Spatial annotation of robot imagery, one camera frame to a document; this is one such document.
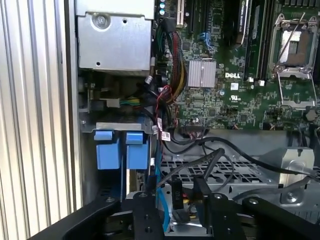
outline silver heatsink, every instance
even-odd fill
[[[216,84],[216,61],[190,61],[188,87],[214,88]]]

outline screw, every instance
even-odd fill
[[[114,198],[108,197],[108,198],[106,199],[106,202],[107,202],[107,203],[112,203],[114,200],[115,200]]]
[[[96,18],[96,21],[100,27],[103,27],[106,24],[106,18],[101,15]]]
[[[145,198],[146,196],[148,196],[148,195],[145,194],[144,192],[139,195],[140,198]]]
[[[216,199],[222,199],[222,195],[219,194],[219,193],[216,193],[216,194],[214,195],[214,197],[215,197]]]
[[[249,199],[249,203],[253,204],[253,205],[257,205],[259,202],[253,198]]]
[[[291,203],[294,203],[298,200],[292,192],[288,192],[288,199],[289,199],[289,202]]]

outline metal sheet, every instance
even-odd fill
[[[0,2],[0,239],[74,210],[64,1]]]
[[[77,0],[79,67],[147,76],[154,3],[154,0]]]

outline cable label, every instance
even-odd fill
[[[153,126],[152,126],[152,132],[153,132],[153,135],[158,134],[158,132],[159,132],[159,128],[158,128],[158,126],[157,126],[157,125],[153,125]]]
[[[171,141],[170,132],[167,132],[167,131],[161,132],[161,140],[170,142]]]
[[[157,122],[158,122],[159,131],[162,132],[162,119],[158,117]]]

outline pci slot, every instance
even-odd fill
[[[196,0],[188,0],[186,1],[186,10],[189,12],[189,21],[188,21],[188,32],[189,34],[193,34],[195,29],[197,28],[196,23],[196,9],[197,9],[197,1]]]
[[[185,0],[178,0],[177,2],[177,14],[176,14],[176,25],[184,25],[184,15],[185,15]]]
[[[210,0],[201,0],[201,32],[205,33],[209,28]]]

